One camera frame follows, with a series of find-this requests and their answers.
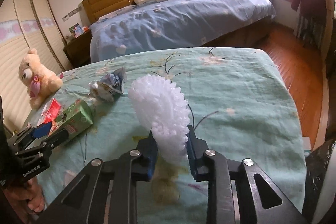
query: wooden nightstand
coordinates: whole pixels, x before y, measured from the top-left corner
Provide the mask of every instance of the wooden nightstand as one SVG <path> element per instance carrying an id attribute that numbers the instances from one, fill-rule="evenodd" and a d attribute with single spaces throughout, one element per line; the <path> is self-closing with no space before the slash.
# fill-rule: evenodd
<path id="1" fill-rule="evenodd" d="M 90 63 L 91 30 L 70 41 L 63 51 L 68 56 L 74 68 Z"/>

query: bed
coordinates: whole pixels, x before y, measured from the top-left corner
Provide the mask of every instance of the bed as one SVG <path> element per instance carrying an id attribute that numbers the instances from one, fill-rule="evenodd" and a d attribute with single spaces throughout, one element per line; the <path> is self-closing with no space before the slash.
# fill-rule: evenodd
<path id="1" fill-rule="evenodd" d="M 92 100 L 88 83 L 121 66 L 127 71 L 125 93 L 114 104 Z M 301 211 L 306 166 L 294 102 L 265 52 L 231 47 L 141 52 L 64 72 L 64 85 L 54 98 L 63 107 L 84 99 L 94 113 L 94 124 L 55 149 L 50 168 L 38 175 L 48 204 L 90 160 L 115 159 L 136 146 L 137 136 L 148 135 L 127 97 L 132 81 L 147 73 L 166 76 L 181 87 L 195 124 L 218 111 L 199 124 L 196 136 L 228 159 L 255 160 Z M 32 111 L 27 121 L 36 124 L 42 108 Z M 189 169 L 188 162 L 182 164 Z M 194 182 L 187 173 L 179 175 L 177 184 L 178 203 L 162 207 L 152 199 L 151 184 L 138 183 L 138 223 L 205 223 L 207 184 Z"/>
<path id="2" fill-rule="evenodd" d="M 276 14 L 268 0 L 168 0 L 97 22 L 133 2 L 83 0 L 92 24 L 91 63 L 170 48 L 253 47 Z"/>

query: closet door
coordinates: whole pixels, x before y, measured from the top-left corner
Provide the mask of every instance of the closet door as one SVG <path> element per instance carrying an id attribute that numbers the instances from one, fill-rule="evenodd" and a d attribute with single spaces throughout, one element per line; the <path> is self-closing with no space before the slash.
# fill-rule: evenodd
<path id="1" fill-rule="evenodd" d="M 63 37 L 59 32 L 57 25 L 53 19 L 49 4 L 47 0 L 32 0 L 39 23 L 45 33 L 46 38 L 55 52 L 58 60 L 65 70 L 72 69 L 71 63 L 65 53 L 63 52 L 64 43 Z"/>
<path id="2" fill-rule="evenodd" d="M 17 18 L 21 30 L 30 48 L 36 48 L 40 56 L 41 63 L 56 74 L 63 71 L 60 64 L 54 57 L 45 41 L 41 30 L 36 22 L 30 0 L 14 0 Z"/>
<path id="3" fill-rule="evenodd" d="M 28 45 L 16 17 L 13 0 L 0 7 L 0 95 L 4 124 L 20 130 L 31 111 L 26 86 L 18 78 L 18 68 Z"/>

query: red box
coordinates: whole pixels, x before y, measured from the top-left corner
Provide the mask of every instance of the red box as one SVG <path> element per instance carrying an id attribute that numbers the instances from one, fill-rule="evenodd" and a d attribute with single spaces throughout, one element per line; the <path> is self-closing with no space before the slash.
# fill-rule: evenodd
<path id="1" fill-rule="evenodd" d="M 49 107 L 47 106 L 48 104 L 46 104 L 43 108 L 41 118 L 39 119 L 37 123 L 38 126 L 42 123 L 48 123 L 56 119 L 62 107 L 61 104 L 57 102 L 55 98 L 53 98 L 53 100 L 51 101 L 50 106 Z"/>

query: metal screw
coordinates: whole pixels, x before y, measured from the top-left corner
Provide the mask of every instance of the metal screw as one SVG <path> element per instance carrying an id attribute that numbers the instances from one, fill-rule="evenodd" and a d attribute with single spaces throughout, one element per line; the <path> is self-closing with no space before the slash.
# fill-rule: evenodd
<path id="1" fill-rule="evenodd" d="M 205 151 L 205 153 L 208 155 L 208 156 L 214 156 L 216 154 L 216 151 L 215 150 L 212 150 L 212 149 L 208 149 Z"/>
<path id="2" fill-rule="evenodd" d="M 251 159 L 245 159 L 244 164 L 247 165 L 247 166 L 252 166 L 254 164 L 254 162 Z"/>
<path id="3" fill-rule="evenodd" d="M 136 156 L 140 155 L 140 151 L 134 149 L 134 150 L 131 150 L 131 151 L 129 152 L 129 154 L 130 154 L 132 157 L 136 157 Z"/>
<path id="4" fill-rule="evenodd" d="M 92 166 L 98 166 L 98 165 L 101 165 L 101 160 L 100 159 L 94 159 L 92 162 L 91 162 Z"/>

